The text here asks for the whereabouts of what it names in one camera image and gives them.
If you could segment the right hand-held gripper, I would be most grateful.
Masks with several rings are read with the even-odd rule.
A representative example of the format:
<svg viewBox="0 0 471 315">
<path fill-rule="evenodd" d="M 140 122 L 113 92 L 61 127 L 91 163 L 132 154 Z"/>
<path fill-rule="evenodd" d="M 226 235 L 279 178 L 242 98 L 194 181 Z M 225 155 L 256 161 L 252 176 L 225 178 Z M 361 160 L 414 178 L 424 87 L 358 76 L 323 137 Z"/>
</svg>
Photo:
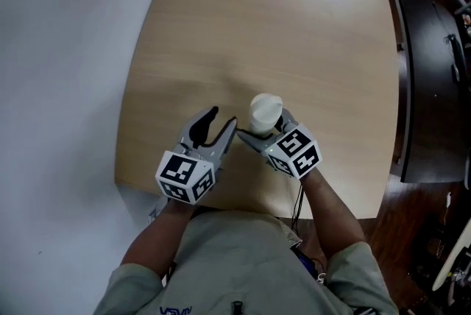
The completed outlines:
<svg viewBox="0 0 471 315">
<path fill-rule="evenodd" d="M 247 130 L 237 129 L 236 135 L 248 147 L 263 153 L 276 171 L 298 180 L 322 162 L 316 139 L 303 124 L 297 123 L 287 109 L 282 109 L 275 129 L 284 133 L 277 141 L 277 136 L 273 133 L 259 136 Z"/>
</svg>

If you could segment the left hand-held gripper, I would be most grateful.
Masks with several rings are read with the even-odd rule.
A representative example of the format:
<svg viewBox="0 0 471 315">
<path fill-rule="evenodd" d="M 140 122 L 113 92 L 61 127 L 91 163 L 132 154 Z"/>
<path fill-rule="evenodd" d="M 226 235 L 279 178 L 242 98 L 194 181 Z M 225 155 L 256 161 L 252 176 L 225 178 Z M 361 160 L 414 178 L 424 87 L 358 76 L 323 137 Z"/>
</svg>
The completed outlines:
<svg viewBox="0 0 471 315">
<path fill-rule="evenodd" d="M 237 118 L 232 117 L 214 140 L 205 144 L 218 112 L 217 106 L 198 112 L 181 129 L 175 148 L 164 152 L 155 175 L 164 196 L 196 204 L 216 184 L 216 172 L 237 130 Z"/>
</svg>

